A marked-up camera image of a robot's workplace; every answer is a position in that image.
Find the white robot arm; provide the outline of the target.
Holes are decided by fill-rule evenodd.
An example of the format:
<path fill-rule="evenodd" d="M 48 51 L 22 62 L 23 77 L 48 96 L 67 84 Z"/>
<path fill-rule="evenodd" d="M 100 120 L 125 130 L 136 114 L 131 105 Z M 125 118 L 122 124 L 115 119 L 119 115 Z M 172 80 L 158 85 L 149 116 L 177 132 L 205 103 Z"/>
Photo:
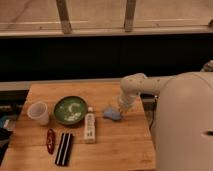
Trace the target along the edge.
<path fill-rule="evenodd" d="M 120 88 L 123 112 L 141 94 L 158 97 L 156 171 L 213 171 L 213 60 L 196 72 L 125 76 Z"/>

